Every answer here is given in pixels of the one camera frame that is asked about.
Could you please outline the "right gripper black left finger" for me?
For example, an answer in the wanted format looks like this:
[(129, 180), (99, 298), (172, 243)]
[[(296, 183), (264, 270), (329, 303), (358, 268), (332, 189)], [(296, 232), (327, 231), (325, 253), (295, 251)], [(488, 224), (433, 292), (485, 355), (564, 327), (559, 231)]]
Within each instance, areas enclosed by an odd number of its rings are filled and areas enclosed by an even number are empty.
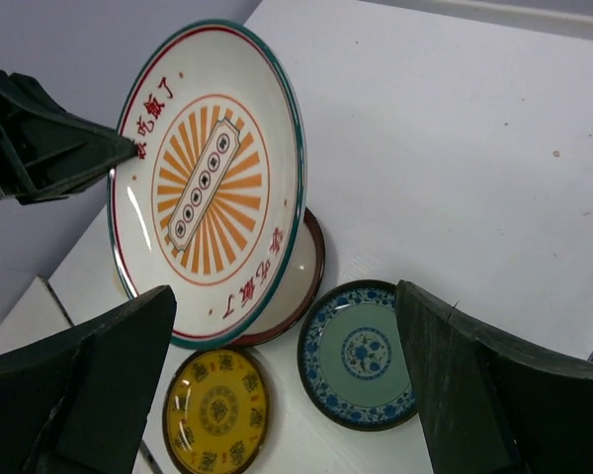
[(0, 473), (129, 473), (170, 344), (168, 285), (0, 355)]

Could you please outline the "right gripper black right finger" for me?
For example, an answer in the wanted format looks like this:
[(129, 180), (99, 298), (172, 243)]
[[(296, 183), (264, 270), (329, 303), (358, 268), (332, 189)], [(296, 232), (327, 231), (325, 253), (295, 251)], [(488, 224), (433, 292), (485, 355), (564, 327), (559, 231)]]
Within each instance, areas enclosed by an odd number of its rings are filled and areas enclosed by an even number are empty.
[(593, 473), (593, 362), (468, 316), (413, 282), (395, 315), (436, 473)]

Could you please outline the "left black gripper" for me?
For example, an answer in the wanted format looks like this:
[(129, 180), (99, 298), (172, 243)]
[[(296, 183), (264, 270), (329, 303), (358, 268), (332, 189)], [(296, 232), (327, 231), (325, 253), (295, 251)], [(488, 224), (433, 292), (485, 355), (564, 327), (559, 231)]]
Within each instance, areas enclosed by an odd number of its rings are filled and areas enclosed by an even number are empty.
[(67, 198), (136, 156), (134, 141), (69, 113), (35, 78), (0, 70), (0, 200)]

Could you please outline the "white plate orange sunburst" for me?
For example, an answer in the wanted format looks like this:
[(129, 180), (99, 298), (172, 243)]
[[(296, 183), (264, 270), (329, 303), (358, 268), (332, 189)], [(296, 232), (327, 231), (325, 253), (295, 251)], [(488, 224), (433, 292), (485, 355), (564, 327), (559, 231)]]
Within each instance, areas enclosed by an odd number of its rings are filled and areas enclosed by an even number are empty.
[(108, 178), (126, 294), (167, 284), (173, 344), (231, 343), (275, 296), (304, 218), (304, 127), (281, 61), (244, 26), (194, 22), (146, 61), (117, 130), (137, 148)]

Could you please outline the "blue white floral small plate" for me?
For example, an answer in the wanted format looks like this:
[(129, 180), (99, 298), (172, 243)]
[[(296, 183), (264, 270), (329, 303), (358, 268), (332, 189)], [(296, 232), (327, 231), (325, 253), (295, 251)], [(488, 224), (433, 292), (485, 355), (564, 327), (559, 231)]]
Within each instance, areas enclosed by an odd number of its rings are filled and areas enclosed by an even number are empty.
[(394, 311), (395, 285), (343, 283), (310, 308), (297, 342), (302, 386), (328, 419), (378, 432), (417, 413)]

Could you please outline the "yellow black patterned plate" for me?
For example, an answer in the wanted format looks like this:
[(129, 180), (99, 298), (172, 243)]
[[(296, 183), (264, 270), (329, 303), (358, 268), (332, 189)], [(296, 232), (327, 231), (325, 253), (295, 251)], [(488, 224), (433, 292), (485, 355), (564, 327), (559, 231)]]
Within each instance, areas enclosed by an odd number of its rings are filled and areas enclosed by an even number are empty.
[(248, 352), (195, 352), (166, 391), (162, 433), (181, 473), (243, 473), (269, 430), (271, 391), (262, 366)]

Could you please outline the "dark red rimmed beige plate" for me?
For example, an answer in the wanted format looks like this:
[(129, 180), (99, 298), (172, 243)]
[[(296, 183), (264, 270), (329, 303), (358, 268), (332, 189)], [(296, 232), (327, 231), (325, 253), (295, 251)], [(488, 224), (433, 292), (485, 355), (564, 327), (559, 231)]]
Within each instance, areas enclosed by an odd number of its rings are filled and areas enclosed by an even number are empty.
[(239, 347), (264, 344), (283, 335), (308, 311), (321, 286), (326, 247), (322, 229), (307, 208), (290, 265), (259, 318), (233, 342)]

